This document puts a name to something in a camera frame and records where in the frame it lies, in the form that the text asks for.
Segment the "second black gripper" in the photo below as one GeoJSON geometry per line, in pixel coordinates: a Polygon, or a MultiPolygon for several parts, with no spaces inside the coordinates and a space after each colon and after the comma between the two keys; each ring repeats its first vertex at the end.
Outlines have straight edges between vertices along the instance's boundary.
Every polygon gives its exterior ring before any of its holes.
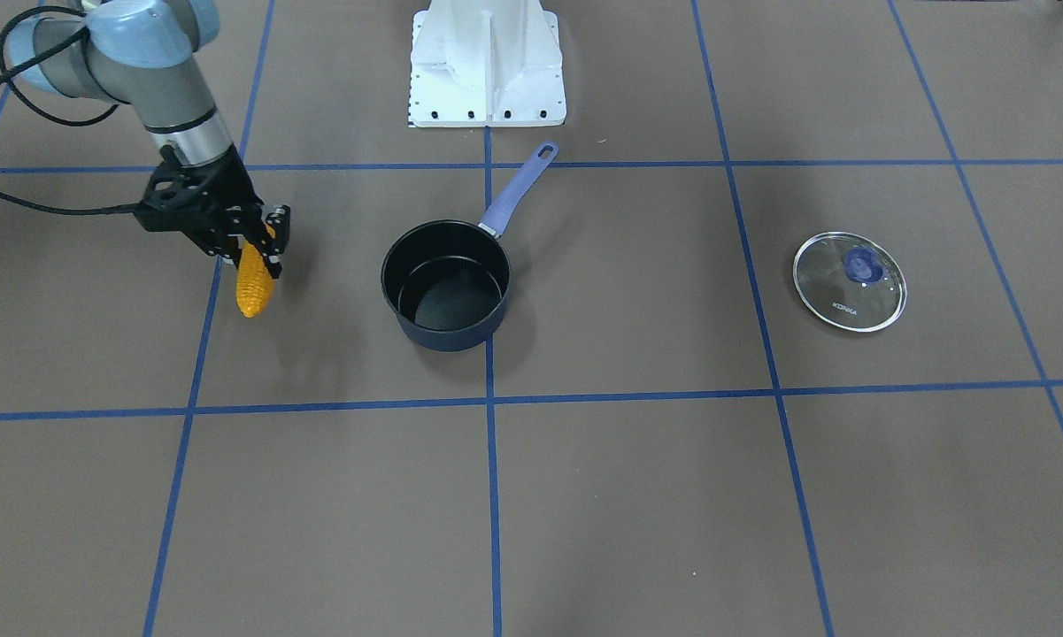
{"type": "Polygon", "coordinates": [[[187,184],[199,209],[188,238],[204,253],[239,269],[244,237],[244,276],[277,280],[291,237],[292,209],[280,204],[263,212],[237,148],[230,146],[219,157],[189,166],[187,184]]]}

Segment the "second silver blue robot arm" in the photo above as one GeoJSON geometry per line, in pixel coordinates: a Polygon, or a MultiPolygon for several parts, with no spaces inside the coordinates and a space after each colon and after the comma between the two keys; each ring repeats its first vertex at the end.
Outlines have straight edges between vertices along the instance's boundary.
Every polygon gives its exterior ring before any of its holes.
{"type": "Polygon", "coordinates": [[[285,205],[253,189],[195,54],[220,32],[212,1],[104,1],[21,18],[0,61],[34,88],[134,108],[162,161],[130,212],[150,233],[186,235],[236,267],[281,274],[285,205]]]}

